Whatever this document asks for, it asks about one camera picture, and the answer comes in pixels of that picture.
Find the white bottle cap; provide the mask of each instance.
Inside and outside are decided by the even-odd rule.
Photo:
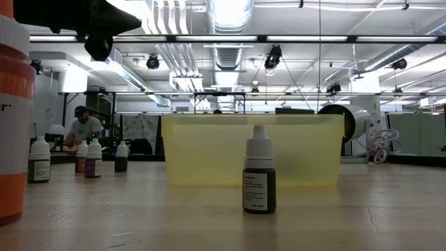
[[[274,169],[271,139],[266,136],[262,125],[255,125],[254,132],[246,141],[245,168]]]
[[[254,132],[246,141],[246,158],[262,160],[273,159],[271,139],[266,136],[262,125],[255,125]]]
[[[86,157],[89,152],[89,146],[86,144],[86,140],[82,140],[82,143],[77,147],[77,157]]]
[[[125,145],[124,141],[121,141],[119,144],[118,149],[116,150],[116,157],[128,157],[128,147]]]
[[[31,145],[30,155],[49,154],[49,144],[45,141],[45,137],[38,136],[36,142]]]
[[[93,143],[89,145],[89,156],[92,158],[102,156],[102,146],[99,144],[98,139],[93,139]]]

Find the bottle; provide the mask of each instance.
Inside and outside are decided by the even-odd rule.
[[[114,161],[114,171],[115,172],[126,172],[128,165],[128,147],[125,145],[124,141],[118,146],[116,151],[116,158]]]
[[[85,172],[85,159],[89,152],[89,146],[86,144],[86,140],[82,140],[82,143],[77,147],[76,154],[76,174],[83,174]]]
[[[25,62],[29,32],[14,20],[13,4],[0,4],[0,226],[23,212],[36,81],[36,70]]]
[[[43,136],[31,145],[28,160],[28,183],[44,183],[51,178],[51,153]]]
[[[93,139],[85,159],[85,178],[98,178],[102,175],[102,147],[98,139]]]
[[[243,209],[247,213],[274,213],[276,171],[271,139],[262,125],[255,125],[246,141],[243,170]]]

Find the plastic storage bin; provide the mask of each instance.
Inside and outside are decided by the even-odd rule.
[[[246,139],[256,124],[272,139],[278,186],[336,184],[342,115],[163,116],[169,183],[241,186]]]

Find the table surface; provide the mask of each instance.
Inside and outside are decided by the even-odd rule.
[[[243,213],[240,188],[174,188],[163,162],[101,178],[53,166],[29,184],[0,250],[446,250],[446,169],[344,165],[338,186],[277,191],[272,215]]]

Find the orange container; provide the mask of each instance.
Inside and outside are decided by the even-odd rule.
[[[18,220],[23,211],[36,71],[23,62],[29,44],[27,30],[3,15],[0,26],[1,226]]]

